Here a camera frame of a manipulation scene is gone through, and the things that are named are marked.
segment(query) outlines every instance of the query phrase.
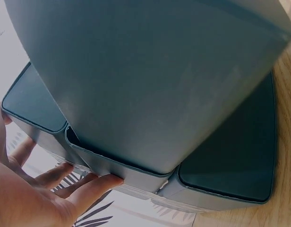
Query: wooden surface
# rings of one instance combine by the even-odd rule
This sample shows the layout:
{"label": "wooden surface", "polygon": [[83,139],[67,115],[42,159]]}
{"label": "wooden surface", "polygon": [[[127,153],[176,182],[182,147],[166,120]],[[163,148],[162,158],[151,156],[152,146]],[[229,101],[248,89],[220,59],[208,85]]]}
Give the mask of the wooden surface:
{"label": "wooden surface", "polygon": [[[291,18],[291,0],[280,1]],[[278,162],[274,193],[262,206],[197,214],[194,227],[291,227],[291,45],[274,66]]]}

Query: dark gray lid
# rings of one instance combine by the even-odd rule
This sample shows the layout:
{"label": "dark gray lid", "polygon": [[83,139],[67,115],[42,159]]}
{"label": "dark gray lid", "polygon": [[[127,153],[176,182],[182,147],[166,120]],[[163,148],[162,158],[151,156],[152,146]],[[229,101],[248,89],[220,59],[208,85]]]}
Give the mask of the dark gray lid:
{"label": "dark gray lid", "polygon": [[66,124],[66,119],[30,63],[12,85],[2,105],[16,117],[51,132],[60,131]]}
{"label": "dark gray lid", "polygon": [[268,76],[179,169],[183,184],[233,198],[266,201],[276,153],[272,77]]}

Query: storage bin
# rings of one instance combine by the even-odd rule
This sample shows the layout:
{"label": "storage bin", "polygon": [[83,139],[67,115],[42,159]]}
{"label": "storage bin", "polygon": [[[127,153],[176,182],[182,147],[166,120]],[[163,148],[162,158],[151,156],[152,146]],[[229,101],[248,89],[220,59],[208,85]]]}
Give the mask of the storage bin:
{"label": "storage bin", "polygon": [[31,63],[5,95],[2,110],[58,161],[88,170],[85,162],[67,145],[64,136],[67,121]]}
{"label": "storage bin", "polygon": [[274,0],[5,3],[80,141],[160,174],[238,107],[291,40]]}
{"label": "storage bin", "polygon": [[158,195],[171,200],[164,206],[176,206],[177,201],[202,211],[263,204],[273,189],[276,139],[274,91],[268,75],[181,163]]}
{"label": "storage bin", "polygon": [[[137,166],[130,166],[120,161],[110,159],[100,155],[98,150],[89,150],[79,142],[70,126],[65,131],[65,137],[77,154],[87,163],[90,169],[98,175],[115,174],[125,180],[125,184],[137,189],[137,191],[156,192],[171,176],[168,174],[152,173]],[[124,187],[119,189],[127,194],[137,197],[138,193],[130,192],[130,189]]]}

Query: leaf pattern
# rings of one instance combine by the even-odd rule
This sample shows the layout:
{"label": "leaf pattern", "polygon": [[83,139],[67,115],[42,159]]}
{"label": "leaf pattern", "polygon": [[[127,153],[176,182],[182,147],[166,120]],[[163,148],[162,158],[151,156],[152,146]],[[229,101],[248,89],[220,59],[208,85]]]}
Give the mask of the leaf pattern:
{"label": "leaf pattern", "polygon": [[76,227],[92,224],[92,223],[99,222],[99,221],[106,221],[106,220],[111,219],[112,217],[113,216],[109,216],[109,217],[106,217],[106,218],[99,218],[99,219],[95,219],[95,220],[91,220],[91,221],[85,221],[85,222],[83,222],[83,223],[81,223],[79,225],[76,225]]}
{"label": "leaf pattern", "polygon": [[108,203],[107,205],[102,206],[102,207],[100,207],[100,208],[98,208],[98,209],[92,211],[92,212],[89,213],[88,215],[86,215],[86,216],[82,217],[81,219],[79,219],[77,222],[80,222],[80,221],[85,220],[85,219],[87,219],[87,218],[89,218],[89,217],[92,217],[93,215],[97,214],[98,212],[107,209],[109,206],[111,206],[111,204],[112,204],[113,202],[110,202],[110,203]]}

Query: hand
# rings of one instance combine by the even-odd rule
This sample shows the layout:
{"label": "hand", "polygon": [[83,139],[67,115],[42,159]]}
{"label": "hand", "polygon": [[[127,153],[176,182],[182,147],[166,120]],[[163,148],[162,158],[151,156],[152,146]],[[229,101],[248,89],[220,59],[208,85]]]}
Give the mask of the hand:
{"label": "hand", "polygon": [[108,189],[123,183],[114,175],[88,174],[68,188],[51,192],[73,167],[62,164],[37,178],[28,176],[22,166],[35,143],[26,139],[8,157],[5,124],[10,122],[0,108],[0,226],[70,227]]}

